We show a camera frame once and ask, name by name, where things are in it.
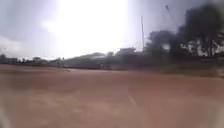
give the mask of pole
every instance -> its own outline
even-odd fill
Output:
[[[176,27],[177,30],[178,30],[178,25],[177,25],[176,21],[175,21],[174,18],[173,18],[173,15],[172,15],[172,13],[171,13],[171,11],[170,11],[170,7],[169,7],[168,5],[165,5],[165,8],[166,8],[167,12],[168,12],[169,15],[170,15],[170,19],[173,21],[173,24],[175,25],[175,27]]]
[[[141,29],[142,29],[142,50],[145,47],[145,36],[144,36],[144,22],[143,22],[143,16],[141,15]]]

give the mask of sky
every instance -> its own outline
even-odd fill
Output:
[[[145,37],[156,30],[175,32],[186,10],[208,1],[0,0],[0,53],[53,59],[122,47],[141,50],[141,15]]]

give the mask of reddish soil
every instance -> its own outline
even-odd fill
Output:
[[[223,128],[224,80],[137,71],[0,66],[12,128]]]

